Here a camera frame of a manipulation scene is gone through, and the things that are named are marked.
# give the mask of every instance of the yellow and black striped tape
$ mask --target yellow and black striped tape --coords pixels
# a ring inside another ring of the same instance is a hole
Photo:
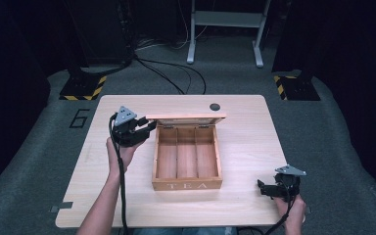
[[[91,96],[60,96],[60,100],[95,100],[102,91],[103,85],[105,84],[106,77],[103,76],[100,78],[99,83],[97,84],[96,89],[94,90]]]
[[[280,78],[296,78],[295,76],[274,76],[274,81],[276,82],[277,91],[279,92],[280,98],[282,100],[288,100],[288,97],[286,96],[285,89],[283,88],[282,82],[280,81]]]

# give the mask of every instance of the black cable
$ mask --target black cable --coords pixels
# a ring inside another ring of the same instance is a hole
[[[113,141],[113,146],[115,147],[115,151],[117,154],[117,161],[118,161],[118,169],[120,170],[120,197],[121,197],[121,223],[123,224],[123,234],[127,235],[128,228],[127,228],[127,222],[126,222],[126,192],[125,192],[125,184],[124,184],[124,165],[123,165],[123,159],[120,156],[120,151],[118,149],[118,145],[115,142],[115,139],[113,137],[112,133],[112,122],[116,119],[118,113],[115,113],[113,116],[111,116],[109,120],[109,133]]]
[[[190,70],[190,71],[193,71],[194,73],[196,73],[200,78],[201,80],[203,81],[204,83],[204,90],[203,90],[203,95],[206,94],[206,91],[207,91],[207,83],[206,83],[206,80],[204,79],[204,77],[197,71],[197,70],[194,70],[190,67],[187,67],[187,66],[181,66],[179,64],[174,64],[174,63],[166,63],[166,62],[158,62],[158,61],[151,61],[151,60],[146,60],[146,59],[142,59],[142,58],[138,58],[136,57],[135,58],[136,61],[138,61],[139,63],[141,62],[149,62],[149,63],[155,63],[155,64],[161,64],[161,65],[167,65],[167,66],[174,66],[174,67],[177,67],[177,68],[184,68],[184,69],[187,69],[187,70]]]
[[[253,234],[255,234],[254,231],[257,231],[260,235],[264,235],[264,232],[256,227],[242,227],[242,228],[238,228],[237,231],[242,231],[242,230],[247,230],[247,229],[251,230]]]
[[[136,50],[137,49],[141,49],[141,48],[145,48],[145,47],[149,47],[149,46],[152,46],[152,45],[155,45],[155,42],[157,42],[157,39],[156,38],[140,38],[137,42],[136,42]]]
[[[191,77],[190,73],[187,70],[185,70],[184,68],[180,68],[180,69],[183,70],[183,71],[185,71],[185,73],[187,73],[187,75],[189,77],[188,87],[185,90],[185,94],[188,94],[189,88],[191,87],[192,77]]]
[[[129,64],[130,64],[130,62],[126,62],[123,65],[120,65],[118,68],[111,69],[111,70],[103,70],[103,71],[93,71],[93,72],[91,72],[91,74],[94,74],[94,75],[109,75],[109,74],[112,74],[112,73],[115,73],[115,72],[118,72],[118,71],[122,71],[123,69],[128,67]]]
[[[151,71],[153,71],[153,72],[155,72],[155,73],[157,73],[159,76],[161,76],[161,77],[163,77],[165,80],[167,80],[170,84],[172,84],[175,88],[176,88],[176,90],[178,90],[178,92],[179,92],[179,94],[182,94],[182,95],[185,95],[185,93],[184,93],[184,91],[183,90],[181,90],[181,88],[179,88],[179,86],[177,86],[175,83],[173,83],[163,72],[161,72],[160,70],[158,70],[158,69],[155,69],[155,68],[153,68],[153,67],[151,67],[150,65],[147,65],[147,64],[145,64],[145,63],[143,63],[143,61],[142,60],[140,60],[140,59],[138,59],[138,58],[135,58],[135,60],[137,61],[137,62],[139,62],[142,66],[144,66],[145,68],[147,68],[147,69],[149,69],[149,70],[151,70]]]
[[[290,212],[293,204],[295,203],[296,196],[293,198],[293,202],[291,202],[291,195],[289,194],[288,188],[283,183],[283,181],[280,181],[280,182],[283,184],[283,186],[285,186],[285,189],[286,189],[286,193],[287,193],[286,201],[288,201],[288,209],[286,210],[285,214],[283,214],[283,216],[280,218],[280,220],[277,223],[275,223],[273,226],[271,226],[271,228],[268,229],[267,232],[264,233],[264,235],[268,235],[268,234],[272,233],[274,230],[276,230],[280,225],[282,225],[286,221],[286,219],[289,216],[289,212]]]

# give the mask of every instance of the black speaker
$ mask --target black speaker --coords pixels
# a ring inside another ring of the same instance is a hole
[[[89,65],[131,62],[133,23],[125,0],[67,0],[74,26]]]

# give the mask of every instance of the human hand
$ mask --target human hand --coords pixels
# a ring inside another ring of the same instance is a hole
[[[281,198],[274,198],[277,210],[280,216],[283,216],[288,210],[288,203],[284,202]],[[301,235],[302,223],[305,221],[306,203],[302,199],[301,195],[297,195],[295,203],[289,211],[289,216],[286,219],[284,225],[286,229],[286,235]]]
[[[120,176],[120,169],[118,168],[118,155],[116,154],[115,146],[118,146],[118,150],[123,160],[123,168],[124,172],[127,171],[127,167],[130,165],[133,159],[133,155],[136,149],[141,146],[144,142],[141,142],[137,145],[131,147],[121,147],[113,142],[112,138],[109,137],[106,141],[106,147],[108,149],[108,156],[109,156],[109,175],[113,177],[119,178]]]

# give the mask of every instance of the black tripod base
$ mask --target black tripod base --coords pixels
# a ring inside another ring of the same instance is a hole
[[[302,82],[295,76],[275,76],[274,80],[282,100],[320,101],[310,81]]]
[[[82,72],[79,77],[71,75],[60,92],[60,100],[95,100],[105,81],[103,74]]]

